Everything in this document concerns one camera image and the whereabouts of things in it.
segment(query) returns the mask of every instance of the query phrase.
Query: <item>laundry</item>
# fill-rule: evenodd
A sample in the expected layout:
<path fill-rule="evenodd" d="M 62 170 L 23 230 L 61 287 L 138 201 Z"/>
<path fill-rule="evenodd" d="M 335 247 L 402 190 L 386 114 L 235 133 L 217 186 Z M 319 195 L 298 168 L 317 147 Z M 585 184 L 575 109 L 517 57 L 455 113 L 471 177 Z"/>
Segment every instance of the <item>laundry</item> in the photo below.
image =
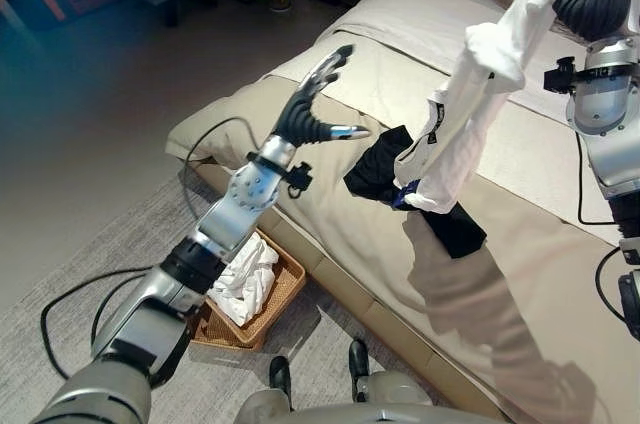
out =
<path fill-rule="evenodd" d="M 497 23 L 467 27 L 451 78 L 428 99 L 429 121 L 396 158 L 396 185 L 417 182 L 405 202 L 441 214 L 454 207 L 480 162 L 489 126 L 525 85 L 524 69 L 556 17 L 553 2 L 515 0 Z"/>
<path fill-rule="evenodd" d="M 233 322 L 243 326 L 262 311 L 275 280 L 272 266 L 276 262 L 278 253 L 254 232 L 207 295 Z"/>
<path fill-rule="evenodd" d="M 393 184 L 393 163 L 396 156 L 412 144 L 413 140 L 404 126 L 380 134 L 376 143 L 364 152 L 344 177 L 347 188 L 352 194 L 384 202 L 398 210 L 420 211 L 453 258 L 464 257 L 477 251 L 487 234 L 460 203 L 456 203 L 446 214 L 437 214 L 416 209 L 403 201 L 401 190 Z"/>

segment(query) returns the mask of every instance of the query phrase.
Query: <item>floor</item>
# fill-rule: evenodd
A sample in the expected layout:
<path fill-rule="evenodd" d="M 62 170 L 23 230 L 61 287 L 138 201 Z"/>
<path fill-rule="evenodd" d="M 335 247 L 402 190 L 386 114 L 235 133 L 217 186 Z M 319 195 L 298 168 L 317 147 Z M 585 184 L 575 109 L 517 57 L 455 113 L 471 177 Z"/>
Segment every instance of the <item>floor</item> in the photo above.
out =
<path fill-rule="evenodd" d="M 33 34 L 0 22 L 0 306 L 175 175 L 169 130 L 309 47 L 344 9 L 220 0 L 175 29 L 135 0 Z"/>

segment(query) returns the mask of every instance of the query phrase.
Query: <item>black garment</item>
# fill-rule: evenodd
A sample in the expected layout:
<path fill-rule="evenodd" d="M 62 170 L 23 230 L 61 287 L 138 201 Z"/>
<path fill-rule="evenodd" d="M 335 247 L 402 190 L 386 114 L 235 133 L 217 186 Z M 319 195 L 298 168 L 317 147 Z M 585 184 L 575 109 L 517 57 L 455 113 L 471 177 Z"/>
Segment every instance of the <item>black garment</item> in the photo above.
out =
<path fill-rule="evenodd" d="M 391 204 L 400 192 L 393 185 L 393 162 L 413 143 L 404 126 L 380 134 L 376 143 L 367 149 L 356 165 L 344 177 L 352 194 Z M 460 203 L 448 214 L 422 211 L 410 205 L 401 210 L 419 210 L 433 233 L 452 258 L 464 257 L 482 246 L 486 232 L 467 214 Z"/>

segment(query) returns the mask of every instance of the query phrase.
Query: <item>wicker basket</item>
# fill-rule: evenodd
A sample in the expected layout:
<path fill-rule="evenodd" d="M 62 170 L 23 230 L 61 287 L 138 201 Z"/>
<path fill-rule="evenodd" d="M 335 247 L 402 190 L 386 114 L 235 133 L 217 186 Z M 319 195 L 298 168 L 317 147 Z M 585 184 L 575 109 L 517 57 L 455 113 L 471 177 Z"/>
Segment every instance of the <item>wicker basket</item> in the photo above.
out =
<path fill-rule="evenodd" d="M 195 342 L 227 349 L 261 349 L 267 330 L 304 286 L 304 267 L 260 230 L 258 234 L 280 256 L 278 262 L 273 265 L 275 281 L 262 305 L 262 312 L 244 326 L 238 327 L 213 300 L 207 298 L 196 318 L 193 338 Z"/>

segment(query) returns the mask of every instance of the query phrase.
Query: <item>cord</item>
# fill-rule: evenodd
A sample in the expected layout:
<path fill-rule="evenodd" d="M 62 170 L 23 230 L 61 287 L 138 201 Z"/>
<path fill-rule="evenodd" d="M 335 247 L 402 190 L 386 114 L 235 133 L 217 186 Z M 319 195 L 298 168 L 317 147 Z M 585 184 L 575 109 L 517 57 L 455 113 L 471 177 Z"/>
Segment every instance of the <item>cord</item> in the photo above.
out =
<path fill-rule="evenodd" d="M 585 226 L 615 226 L 613 221 L 585 221 L 582 219 L 582 144 L 580 143 L 580 135 L 576 132 L 576 143 L 578 144 L 578 222 Z"/>
<path fill-rule="evenodd" d="M 56 372 L 60 375 L 60 377 L 62 377 L 63 379 L 66 380 L 66 379 L 69 379 L 69 374 L 67 374 L 60 367 L 60 365 L 58 364 L 58 361 L 56 360 L 55 355 L 53 354 L 53 349 L 51 348 L 51 341 L 49 339 L 49 330 L 47 328 L 47 316 L 49 315 L 49 311 L 51 311 L 51 309 L 56 304 L 58 304 L 60 301 L 62 301 L 63 299 L 66 299 L 71 294 L 74 294 L 74 293 L 78 292 L 80 289 L 83 289 L 86 286 L 88 286 L 89 284 L 93 284 L 96 281 L 99 281 L 101 279 L 106 279 L 106 278 L 112 277 L 112 276 L 117 276 L 119 274 L 129 274 L 131 272 L 146 272 L 149 269 L 151 269 L 150 266 L 147 266 L 147 267 L 130 267 L 130 268 L 127 268 L 127 269 L 118 269 L 116 271 L 111 271 L 111 272 L 107 272 L 107 273 L 104 273 L 104 274 L 100 274 L 98 276 L 95 276 L 95 277 L 92 277 L 90 279 L 87 279 L 87 280 L 81 282 L 80 284 L 72 287 L 67 292 L 65 292 L 64 294 L 61 294 L 60 296 L 56 297 L 55 299 L 50 301 L 46 306 L 44 306 L 44 308 L 42 309 L 42 312 L 40 313 L 40 332 L 42 334 L 42 341 L 43 341 L 43 344 L 44 344 L 44 350 L 47 353 L 47 357 L 49 358 L 49 362 L 51 362 L 51 365 L 56 370 Z"/>
<path fill-rule="evenodd" d="M 223 124 L 226 124 L 227 122 L 231 122 L 231 121 L 240 121 L 240 122 L 242 122 L 247 127 L 247 131 L 249 131 L 249 137 L 251 138 L 251 143 L 253 144 L 253 147 L 256 150 L 260 147 L 260 146 L 258 146 L 258 141 L 256 140 L 256 137 L 253 134 L 253 130 L 251 129 L 251 125 L 249 124 L 249 121 L 247 121 L 244 117 L 239 117 L 239 116 L 229 117 L 229 118 L 227 118 L 227 119 L 225 119 L 223 121 L 220 121 L 216 125 L 210 127 L 207 130 L 207 132 L 205 132 L 204 134 L 202 134 L 198 138 L 196 143 L 193 146 L 191 146 L 191 149 L 189 149 L 189 152 L 187 153 L 187 157 L 185 158 L 184 163 L 182 165 L 182 175 L 184 176 L 183 179 L 182 179 L 182 196 L 184 197 L 184 202 L 187 205 L 187 208 L 189 209 L 189 212 L 191 213 L 191 215 L 193 216 L 193 219 L 195 221 L 200 219 L 200 216 L 198 216 L 198 213 L 196 212 L 195 208 L 193 207 L 193 203 L 191 202 L 191 199 L 189 198 L 189 193 L 187 191 L 187 184 L 185 182 L 185 177 L 187 175 L 186 174 L 187 173 L 187 166 L 189 165 L 189 158 L 191 157 L 193 152 L 196 150 L 196 148 L 200 145 L 200 143 L 204 140 L 205 137 L 207 137 L 209 134 L 211 134 L 213 131 L 215 131 L 217 128 L 219 128 Z"/>
<path fill-rule="evenodd" d="M 100 303 L 100 306 L 98 307 L 98 310 L 96 311 L 96 315 L 93 318 L 93 323 L 91 324 L 90 339 L 91 339 L 92 346 L 96 340 L 96 334 L 98 333 L 98 323 L 100 322 L 100 317 L 102 316 L 102 312 L 104 311 L 104 308 L 107 307 L 109 300 L 115 295 L 116 292 L 122 289 L 122 287 L 124 287 L 126 284 L 130 283 L 131 281 L 135 281 L 136 279 L 140 279 L 141 277 L 144 277 L 145 274 L 139 274 L 137 276 L 133 276 L 125 279 L 124 281 L 119 283 L 116 287 L 111 289 L 111 291 L 109 291 L 109 294 L 107 294 L 105 298 L 102 300 L 102 302 Z"/>
<path fill-rule="evenodd" d="M 604 256 L 602 258 L 602 260 L 600 261 L 600 264 L 598 264 L 598 267 L 596 268 L 596 276 L 595 276 L 595 280 L 596 280 L 596 290 L 598 291 L 598 295 L 600 296 L 600 299 L 602 299 L 602 302 L 604 303 L 604 305 L 607 307 L 607 309 L 609 309 L 611 311 L 611 313 L 616 316 L 618 319 L 620 319 L 622 322 L 626 322 L 624 320 L 624 317 L 622 316 L 622 314 L 620 314 L 609 302 L 609 300 L 607 299 L 607 297 L 604 295 L 604 292 L 602 291 L 602 284 L 600 283 L 600 275 L 602 274 L 602 269 L 604 269 L 604 265 L 607 263 L 607 261 L 618 251 L 620 250 L 619 247 L 616 247 L 615 249 L 613 249 L 612 251 L 610 251 L 606 256 Z"/>

